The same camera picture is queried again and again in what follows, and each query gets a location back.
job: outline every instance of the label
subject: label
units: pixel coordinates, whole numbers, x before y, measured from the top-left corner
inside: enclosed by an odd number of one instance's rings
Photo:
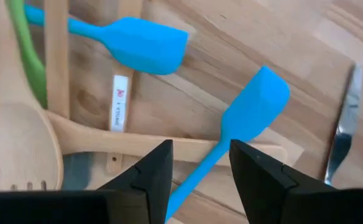
[[[128,81],[125,76],[114,75],[111,131],[123,132],[125,129]]]

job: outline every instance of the butter knife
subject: butter knife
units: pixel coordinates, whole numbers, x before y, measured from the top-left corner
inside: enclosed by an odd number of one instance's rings
[[[355,64],[347,89],[342,111],[336,128],[335,137],[328,157],[325,173],[325,184],[332,185],[332,178],[342,161],[350,151],[352,138],[357,129],[360,109],[362,67]]]

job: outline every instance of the wooden countertop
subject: wooden countertop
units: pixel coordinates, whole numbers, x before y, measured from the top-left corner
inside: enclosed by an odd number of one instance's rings
[[[116,18],[115,4],[70,1],[70,14],[105,25]],[[266,64],[290,84],[292,97],[257,140],[304,150],[294,167],[322,177],[350,66],[353,60],[363,65],[363,0],[146,0],[143,18],[187,30],[191,39],[176,74],[135,76],[128,132],[217,139],[222,112]],[[31,28],[42,53],[43,30]],[[71,35],[70,70],[72,120],[106,129],[108,52],[100,43]],[[111,178],[103,173],[104,155],[94,161],[91,188]],[[124,167],[135,161],[126,157]],[[175,180],[193,168],[177,162]],[[217,167],[204,181],[174,223],[247,223],[229,169]],[[352,150],[334,184],[363,187],[363,96]]]

